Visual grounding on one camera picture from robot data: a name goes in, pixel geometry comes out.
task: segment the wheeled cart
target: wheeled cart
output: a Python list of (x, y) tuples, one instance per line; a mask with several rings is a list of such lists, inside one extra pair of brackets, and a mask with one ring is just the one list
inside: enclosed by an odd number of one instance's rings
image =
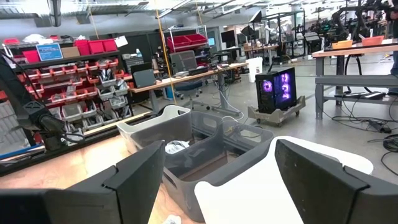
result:
[(267, 121), (269, 123), (274, 123), (278, 125), (278, 127), (282, 126), (283, 120), (285, 120), (292, 113), (295, 113), (296, 116), (300, 114), (300, 110), (305, 107), (305, 96), (300, 96), (297, 99), (296, 106), (289, 108), (287, 111), (281, 111), (280, 109), (276, 109), (271, 114), (260, 113), (258, 109), (255, 109), (253, 106), (248, 106), (248, 116), (249, 118), (254, 118), (257, 120), (257, 123), (261, 123), (261, 121)]
[[(181, 110), (167, 106), (167, 110)], [(254, 126), (225, 121), (197, 111), (169, 113), (158, 122), (143, 122), (121, 128), (124, 137), (139, 150), (151, 141), (189, 141), (189, 147), (166, 153), (162, 181), (170, 197), (195, 222), (204, 222), (194, 189), (198, 182), (223, 184), (250, 168), (267, 155), (273, 133)]]

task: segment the ceiling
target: ceiling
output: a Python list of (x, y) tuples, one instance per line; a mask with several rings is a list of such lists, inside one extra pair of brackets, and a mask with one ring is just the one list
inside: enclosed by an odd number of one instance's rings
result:
[[(148, 13), (155, 15), (174, 7), (183, 0), (0, 0), (0, 19), (23, 19), (50, 17), (53, 26), (60, 26), (60, 16), (86, 16), (122, 14), (128, 16), (132, 13)], [(306, 11), (316, 9), (322, 4), (344, 5), (345, 0), (191, 0), (178, 9), (173, 10), (169, 15), (189, 15), (199, 11), (206, 14), (223, 15), (228, 10), (260, 7), (268, 8), (271, 11), (290, 11), (290, 5), (301, 5)]]

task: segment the wooden table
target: wooden table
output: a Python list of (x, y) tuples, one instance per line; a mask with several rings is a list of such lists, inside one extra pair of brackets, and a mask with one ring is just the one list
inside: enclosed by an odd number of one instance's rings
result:
[(272, 64), (272, 50), (275, 50), (278, 47), (277, 44), (271, 45), (271, 46), (264, 46), (264, 47), (249, 47), (248, 49), (243, 49), (244, 52), (248, 53), (248, 58), (250, 58), (250, 55), (252, 55), (252, 51), (258, 51), (258, 50), (267, 50), (268, 51), (268, 59), (269, 59), (269, 64)]
[[(344, 61), (345, 55), (356, 55), (356, 54), (372, 54), (381, 52), (390, 52), (398, 50), (398, 45), (386, 45), (397, 43), (397, 39), (383, 40), (381, 45), (362, 47), (362, 43), (354, 44), (350, 49), (333, 50), (333, 51), (318, 51), (312, 53), (312, 57), (316, 58), (316, 78), (315, 78), (315, 100), (317, 106), (315, 107), (316, 119), (323, 118), (323, 104), (327, 100), (335, 100), (337, 106), (341, 106), (342, 98), (336, 98), (335, 96), (323, 96), (324, 85), (336, 86), (336, 94), (343, 93), (343, 86), (366, 86), (366, 87), (381, 87), (381, 88), (398, 88), (398, 78), (392, 75), (344, 75)], [(324, 75), (325, 74), (325, 57), (337, 56), (337, 68), (336, 76)], [(354, 99), (356, 102), (363, 103), (376, 103), (376, 104), (388, 104), (385, 100), (362, 100)]]
[[(65, 189), (85, 180), (129, 156), (121, 136), (81, 148), (49, 161), (0, 177), (3, 189)], [(170, 198), (163, 184), (156, 197), (150, 224), (163, 223), (169, 215), (178, 215), (183, 224), (197, 223), (189, 219)]]
[[(248, 63), (232, 63), (231, 65), (229, 65), (228, 68), (224, 68), (224, 69), (234, 69), (234, 68), (240, 68), (243, 66), (248, 65)], [(199, 79), (199, 78), (203, 78), (203, 77), (207, 77), (210, 75), (217, 75), (218, 76), (218, 81), (219, 81), (219, 86), (220, 86), (220, 99), (221, 99), (221, 106), (220, 107), (213, 107), (214, 110), (221, 110), (227, 113), (233, 113), (236, 115), (239, 115), (240, 112), (233, 110), (232, 108), (228, 108), (228, 102), (226, 101), (226, 96), (225, 96), (225, 92), (223, 91), (223, 84), (224, 84), (224, 78), (223, 78), (223, 73), (219, 72), (221, 71), (221, 69), (217, 70), (217, 71), (208, 71), (202, 74), (198, 74), (198, 75), (192, 75), (192, 76), (186, 76), (183, 78), (178, 78), (178, 79), (174, 79), (173, 80), (173, 85), (180, 83), (180, 82), (186, 82), (189, 80), (195, 80), (195, 79)], [(159, 88), (165, 88), (167, 86), (171, 85), (171, 82), (164, 82), (164, 83), (158, 83), (155, 85), (151, 85), (151, 86), (147, 86), (147, 87), (143, 87), (143, 88), (130, 88), (129, 90), (132, 91), (133, 93), (140, 93), (143, 91), (149, 91), (149, 98), (150, 98), (150, 102), (152, 105), (152, 110), (154, 112), (158, 112), (159, 111), (159, 105), (157, 103), (157, 98), (155, 95), (155, 91), (156, 89)]]

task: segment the office chair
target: office chair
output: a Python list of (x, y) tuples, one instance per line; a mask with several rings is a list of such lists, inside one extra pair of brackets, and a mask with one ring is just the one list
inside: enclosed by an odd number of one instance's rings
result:
[(192, 95), (195, 94), (196, 97), (199, 97), (199, 94), (202, 93), (200, 87), (203, 86), (203, 79), (194, 80), (192, 82), (181, 82), (175, 85), (175, 93), (176, 97), (179, 97), (181, 100), (184, 99), (184, 96), (187, 95), (189, 97), (189, 101), (186, 102), (183, 107), (188, 107), (191, 110), (194, 109), (194, 105), (205, 105), (203, 102), (195, 101), (192, 99)]

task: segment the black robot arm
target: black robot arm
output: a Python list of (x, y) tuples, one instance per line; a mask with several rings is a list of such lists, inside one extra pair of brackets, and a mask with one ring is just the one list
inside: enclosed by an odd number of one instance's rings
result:
[(0, 89), (6, 93), (21, 127), (39, 132), (46, 150), (61, 148), (61, 138), (65, 135), (64, 122), (55, 118), (42, 102), (34, 99), (4, 57), (0, 57)]

